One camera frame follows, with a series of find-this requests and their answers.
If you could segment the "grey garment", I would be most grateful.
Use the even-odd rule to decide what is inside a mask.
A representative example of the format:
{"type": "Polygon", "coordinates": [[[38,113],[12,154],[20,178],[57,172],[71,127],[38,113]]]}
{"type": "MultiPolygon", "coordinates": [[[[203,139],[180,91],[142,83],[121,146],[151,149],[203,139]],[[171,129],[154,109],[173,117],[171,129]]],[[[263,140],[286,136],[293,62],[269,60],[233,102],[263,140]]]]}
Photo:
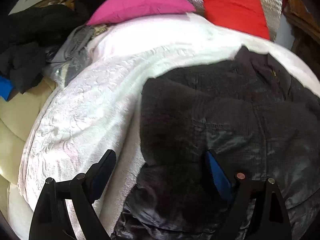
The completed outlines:
{"type": "Polygon", "coordinates": [[[69,83],[92,63],[87,45],[94,34],[94,28],[82,25],[75,28],[57,53],[48,60],[43,73],[51,78],[60,89],[69,83]]]}

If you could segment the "blue jacket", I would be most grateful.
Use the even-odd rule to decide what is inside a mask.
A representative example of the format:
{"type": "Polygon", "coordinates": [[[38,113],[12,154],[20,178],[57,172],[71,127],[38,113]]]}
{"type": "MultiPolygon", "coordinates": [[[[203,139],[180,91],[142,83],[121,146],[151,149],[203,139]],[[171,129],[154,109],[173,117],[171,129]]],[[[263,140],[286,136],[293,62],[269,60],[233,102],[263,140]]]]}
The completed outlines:
{"type": "Polygon", "coordinates": [[[13,90],[13,85],[10,80],[0,76],[0,96],[7,101],[11,91],[13,90]]]}

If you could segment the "red pillow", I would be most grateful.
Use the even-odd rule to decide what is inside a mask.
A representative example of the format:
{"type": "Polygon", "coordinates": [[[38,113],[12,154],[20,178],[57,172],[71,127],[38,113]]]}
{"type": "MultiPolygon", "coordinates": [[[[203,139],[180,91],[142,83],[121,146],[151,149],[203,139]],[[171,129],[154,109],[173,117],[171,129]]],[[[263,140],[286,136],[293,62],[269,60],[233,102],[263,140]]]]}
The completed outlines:
{"type": "Polygon", "coordinates": [[[260,0],[203,0],[205,18],[218,26],[269,40],[260,0]]]}

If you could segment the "black quilted puffer jacket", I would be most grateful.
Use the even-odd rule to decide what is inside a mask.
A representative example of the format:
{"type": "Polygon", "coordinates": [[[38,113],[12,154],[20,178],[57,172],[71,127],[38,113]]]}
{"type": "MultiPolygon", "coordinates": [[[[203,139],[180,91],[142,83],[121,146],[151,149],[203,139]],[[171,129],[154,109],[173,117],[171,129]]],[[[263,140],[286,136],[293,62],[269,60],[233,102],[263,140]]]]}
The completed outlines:
{"type": "Polygon", "coordinates": [[[112,239],[212,239],[224,208],[207,151],[253,180],[276,180],[292,239],[315,239],[319,218],[319,97],[270,54],[176,68],[146,81],[144,165],[112,239]]]}

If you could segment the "pink pillow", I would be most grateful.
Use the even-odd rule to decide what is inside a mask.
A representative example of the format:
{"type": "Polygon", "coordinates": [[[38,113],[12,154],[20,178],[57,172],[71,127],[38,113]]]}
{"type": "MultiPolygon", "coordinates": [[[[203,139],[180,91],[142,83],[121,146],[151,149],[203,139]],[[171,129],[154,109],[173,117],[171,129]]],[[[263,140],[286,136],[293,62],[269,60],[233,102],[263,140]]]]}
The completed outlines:
{"type": "Polygon", "coordinates": [[[188,0],[106,0],[88,20],[88,25],[121,23],[134,18],[195,12],[188,0]]]}

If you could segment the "wooden side table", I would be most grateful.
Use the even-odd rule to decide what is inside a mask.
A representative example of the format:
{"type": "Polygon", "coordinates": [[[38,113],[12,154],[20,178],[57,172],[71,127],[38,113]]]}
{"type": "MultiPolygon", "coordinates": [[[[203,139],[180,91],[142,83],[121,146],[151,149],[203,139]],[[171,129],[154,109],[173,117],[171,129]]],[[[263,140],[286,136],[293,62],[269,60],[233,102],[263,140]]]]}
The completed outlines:
{"type": "Polygon", "coordinates": [[[283,0],[282,12],[294,37],[290,50],[309,65],[319,65],[319,24],[302,0],[283,0]]]}

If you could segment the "white textured bed blanket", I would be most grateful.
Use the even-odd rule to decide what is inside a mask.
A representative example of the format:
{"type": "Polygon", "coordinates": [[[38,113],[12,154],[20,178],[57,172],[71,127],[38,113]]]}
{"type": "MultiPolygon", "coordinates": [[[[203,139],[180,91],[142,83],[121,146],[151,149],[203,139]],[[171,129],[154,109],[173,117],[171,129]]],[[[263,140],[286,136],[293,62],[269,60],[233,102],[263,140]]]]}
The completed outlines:
{"type": "Polygon", "coordinates": [[[46,178],[74,178],[112,149],[117,164],[93,207],[113,231],[143,165],[139,138],[142,87],[176,67],[232,59],[241,46],[271,54],[305,87],[319,94],[312,70],[286,48],[219,27],[194,13],[156,15],[117,24],[89,43],[93,62],[42,107],[25,143],[17,185],[8,189],[8,219],[28,239],[33,210],[46,178]]]}

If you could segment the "cream leather sofa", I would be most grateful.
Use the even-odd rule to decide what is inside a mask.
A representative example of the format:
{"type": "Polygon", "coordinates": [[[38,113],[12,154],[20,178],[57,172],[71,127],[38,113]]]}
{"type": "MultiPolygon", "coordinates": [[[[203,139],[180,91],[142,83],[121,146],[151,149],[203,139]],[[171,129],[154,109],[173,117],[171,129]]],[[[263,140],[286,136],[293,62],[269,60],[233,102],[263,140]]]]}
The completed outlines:
{"type": "Polygon", "coordinates": [[[17,184],[21,156],[31,128],[57,84],[44,77],[21,94],[15,90],[9,100],[1,99],[1,212],[8,219],[8,187],[17,184]]]}

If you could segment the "pile of black coats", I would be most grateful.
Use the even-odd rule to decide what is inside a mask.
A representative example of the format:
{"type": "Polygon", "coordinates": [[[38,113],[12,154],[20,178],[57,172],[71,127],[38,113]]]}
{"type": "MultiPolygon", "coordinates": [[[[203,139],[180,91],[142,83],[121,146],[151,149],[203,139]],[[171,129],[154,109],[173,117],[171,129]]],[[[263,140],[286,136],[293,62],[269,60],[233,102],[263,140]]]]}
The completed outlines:
{"type": "Polygon", "coordinates": [[[59,48],[84,16],[63,4],[31,7],[1,20],[1,76],[24,93],[38,85],[47,53],[59,48]]]}

